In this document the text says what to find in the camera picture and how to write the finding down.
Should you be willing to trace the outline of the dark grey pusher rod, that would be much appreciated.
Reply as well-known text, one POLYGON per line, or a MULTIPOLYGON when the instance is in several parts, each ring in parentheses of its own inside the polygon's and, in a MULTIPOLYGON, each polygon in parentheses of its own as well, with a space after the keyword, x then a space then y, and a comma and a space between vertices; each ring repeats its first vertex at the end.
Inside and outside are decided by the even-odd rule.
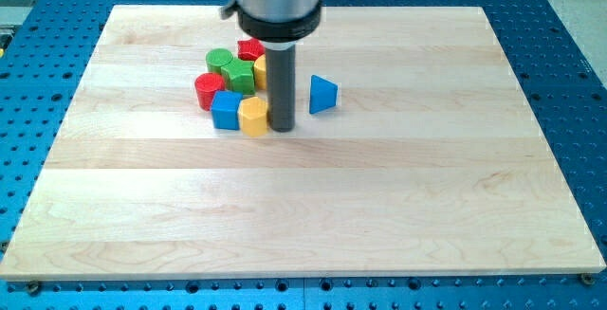
POLYGON ((295 45, 265 44, 265 55, 269 125, 289 132, 295 125, 295 45))

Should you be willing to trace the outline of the black flange ring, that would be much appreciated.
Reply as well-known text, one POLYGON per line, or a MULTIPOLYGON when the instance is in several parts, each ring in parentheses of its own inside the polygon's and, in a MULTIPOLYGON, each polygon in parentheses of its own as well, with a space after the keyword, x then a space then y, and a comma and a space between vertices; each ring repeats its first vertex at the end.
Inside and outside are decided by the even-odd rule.
POLYGON ((271 44, 297 42, 310 35, 319 26, 322 16, 322 0, 305 16, 280 23, 254 18, 237 3, 238 25, 252 38, 271 44))

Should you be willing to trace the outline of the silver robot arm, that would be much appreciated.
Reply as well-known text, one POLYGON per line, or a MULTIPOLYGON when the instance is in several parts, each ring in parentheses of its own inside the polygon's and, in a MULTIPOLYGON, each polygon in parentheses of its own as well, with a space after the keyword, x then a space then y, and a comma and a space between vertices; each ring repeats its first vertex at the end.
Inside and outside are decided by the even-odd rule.
POLYGON ((295 126, 296 43, 320 24, 322 0, 230 0, 220 17, 233 14, 265 48, 269 126, 289 132, 295 126))

